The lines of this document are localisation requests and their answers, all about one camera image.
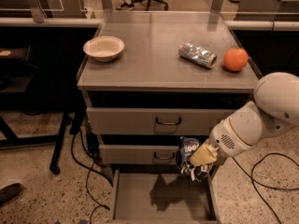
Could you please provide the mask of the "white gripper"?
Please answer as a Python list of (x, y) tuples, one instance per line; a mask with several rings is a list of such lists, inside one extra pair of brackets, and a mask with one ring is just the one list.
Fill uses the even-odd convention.
[(204, 143), (190, 156), (194, 167), (207, 165), (223, 157), (235, 157), (253, 147), (261, 138), (262, 119), (254, 111), (237, 111), (217, 124)]

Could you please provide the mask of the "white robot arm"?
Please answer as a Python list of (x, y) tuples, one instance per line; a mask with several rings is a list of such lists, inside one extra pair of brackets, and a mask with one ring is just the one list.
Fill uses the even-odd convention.
[(197, 167), (219, 157), (235, 157), (298, 125), (299, 77), (281, 72), (266, 75), (256, 83), (253, 100), (217, 124), (188, 162)]

